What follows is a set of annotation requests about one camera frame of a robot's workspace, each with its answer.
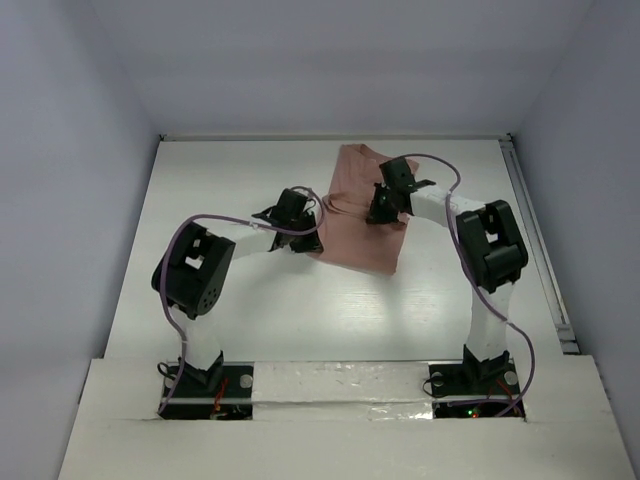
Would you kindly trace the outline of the pink printed t shirt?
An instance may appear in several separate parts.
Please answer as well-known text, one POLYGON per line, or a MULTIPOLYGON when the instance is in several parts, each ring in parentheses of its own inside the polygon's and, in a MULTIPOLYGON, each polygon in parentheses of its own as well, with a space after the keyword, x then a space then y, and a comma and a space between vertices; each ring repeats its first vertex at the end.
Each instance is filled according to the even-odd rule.
POLYGON ((319 228, 323 251, 316 260, 374 274, 393 275, 404 243, 408 216, 397 223, 369 225, 366 218, 380 166, 388 158, 364 144, 339 148, 328 193, 323 197, 326 218, 319 228))

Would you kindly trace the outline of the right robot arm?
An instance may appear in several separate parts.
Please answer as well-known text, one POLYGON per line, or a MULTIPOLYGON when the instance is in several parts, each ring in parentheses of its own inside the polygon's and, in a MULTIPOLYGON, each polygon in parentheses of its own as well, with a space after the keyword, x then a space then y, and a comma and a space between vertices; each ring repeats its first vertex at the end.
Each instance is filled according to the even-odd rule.
POLYGON ((472 289, 471 325, 460 379, 468 390, 482 392, 508 364, 508 309, 515 283, 529 262, 528 251, 509 203, 482 203, 457 196, 460 171, 434 155, 421 157, 448 167, 454 183, 444 190, 433 180, 417 180, 408 157, 392 158, 380 165, 382 181, 374 185, 366 222, 392 224, 406 214, 448 229, 472 289))

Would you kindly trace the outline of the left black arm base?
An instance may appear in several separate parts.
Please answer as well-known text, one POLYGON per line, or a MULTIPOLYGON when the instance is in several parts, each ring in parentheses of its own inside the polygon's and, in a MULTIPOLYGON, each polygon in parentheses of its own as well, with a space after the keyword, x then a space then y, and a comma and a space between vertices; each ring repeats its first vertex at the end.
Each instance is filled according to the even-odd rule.
POLYGON ((165 420, 251 420, 254 364, 226 362, 220 353, 208 370, 160 362, 163 390, 158 407, 165 420))

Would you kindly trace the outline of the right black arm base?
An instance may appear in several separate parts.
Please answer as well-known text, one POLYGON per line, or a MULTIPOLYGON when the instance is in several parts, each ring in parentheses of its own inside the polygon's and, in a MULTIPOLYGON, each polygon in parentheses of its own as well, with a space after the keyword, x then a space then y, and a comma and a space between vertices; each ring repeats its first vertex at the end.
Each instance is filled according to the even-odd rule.
POLYGON ((429 366, 422 391, 432 400, 436 419, 526 417, 508 351, 479 361, 464 347, 460 361, 429 366))

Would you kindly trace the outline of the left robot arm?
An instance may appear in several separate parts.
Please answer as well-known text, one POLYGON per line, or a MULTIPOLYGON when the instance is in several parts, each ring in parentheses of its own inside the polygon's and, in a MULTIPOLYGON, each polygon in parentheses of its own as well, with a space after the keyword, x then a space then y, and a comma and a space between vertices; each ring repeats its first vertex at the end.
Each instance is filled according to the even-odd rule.
POLYGON ((178 227, 151 279, 181 342, 172 374, 176 386, 187 381, 201 395, 220 386, 222 349, 203 333, 190 340, 189 330, 220 300, 231 263, 281 249, 321 253, 319 227, 325 217, 320 197, 308 187, 296 186, 284 189, 273 206, 249 220, 197 214, 178 227))

